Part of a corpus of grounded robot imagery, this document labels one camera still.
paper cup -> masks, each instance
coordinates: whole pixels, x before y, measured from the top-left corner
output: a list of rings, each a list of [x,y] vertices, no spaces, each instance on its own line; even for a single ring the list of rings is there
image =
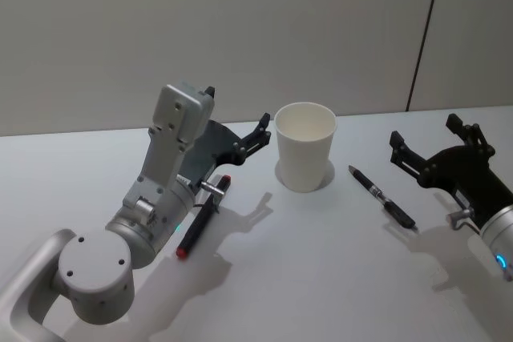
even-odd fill
[[[320,104],[292,103],[276,113],[274,124],[283,184],[297,192],[315,190],[326,173],[335,114]]]

wall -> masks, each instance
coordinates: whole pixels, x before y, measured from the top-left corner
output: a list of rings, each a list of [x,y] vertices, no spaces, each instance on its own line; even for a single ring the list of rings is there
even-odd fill
[[[143,127],[182,79],[221,121],[404,111],[429,2],[0,0],[0,135]]]
[[[411,110],[513,104],[513,0],[435,0]]]

